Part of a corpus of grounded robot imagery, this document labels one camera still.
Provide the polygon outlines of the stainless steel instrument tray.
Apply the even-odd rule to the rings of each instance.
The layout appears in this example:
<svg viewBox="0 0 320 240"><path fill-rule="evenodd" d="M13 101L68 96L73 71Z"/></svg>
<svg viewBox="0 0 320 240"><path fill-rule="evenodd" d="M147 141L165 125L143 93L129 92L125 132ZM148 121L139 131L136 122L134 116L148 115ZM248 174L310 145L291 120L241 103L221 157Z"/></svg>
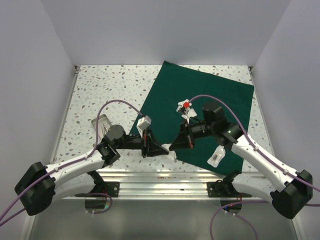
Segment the stainless steel instrument tray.
<svg viewBox="0 0 320 240"><path fill-rule="evenodd" d="M105 114L100 115L99 118L94 118L93 120L91 120L91 124L95 132L98 134L98 138L100 140L102 140L102 138L112 126L111 121Z"/></svg>

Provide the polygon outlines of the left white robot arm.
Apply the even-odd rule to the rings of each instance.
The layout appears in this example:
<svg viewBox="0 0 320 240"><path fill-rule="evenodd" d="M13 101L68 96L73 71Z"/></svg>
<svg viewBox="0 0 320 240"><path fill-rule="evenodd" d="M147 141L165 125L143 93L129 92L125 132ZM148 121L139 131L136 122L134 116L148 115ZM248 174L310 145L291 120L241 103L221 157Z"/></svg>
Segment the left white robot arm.
<svg viewBox="0 0 320 240"><path fill-rule="evenodd" d="M140 150L143 158L169 154L150 128L142 134L127 135L121 125L113 125L96 148L80 158L49 165L36 162L28 168L14 188L27 214L37 215L53 201L64 197L88 193L95 197L101 195L104 184L97 170L118 160L118 149Z"/></svg>

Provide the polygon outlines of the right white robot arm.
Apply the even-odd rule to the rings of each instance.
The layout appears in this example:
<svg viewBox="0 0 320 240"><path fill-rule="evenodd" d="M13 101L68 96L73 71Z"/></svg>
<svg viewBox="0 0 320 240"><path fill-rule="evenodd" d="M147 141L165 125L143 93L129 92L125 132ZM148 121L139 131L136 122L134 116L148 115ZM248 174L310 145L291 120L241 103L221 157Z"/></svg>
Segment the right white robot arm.
<svg viewBox="0 0 320 240"><path fill-rule="evenodd" d="M313 197L313 177L307 171L292 168L261 147L246 131L236 123L227 121L223 108L216 102L207 102L202 107L204 119L197 123L189 100L177 104L183 122L177 138L170 145L170 151L192 149L196 139L212 136L218 147L207 163L216 168L225 157L226 150L248 161L263 176L255 180L240 171L234 171L218 183L227 196L237 193L248 194L271 203L275 210L287 219L293 219Z"/></svg>

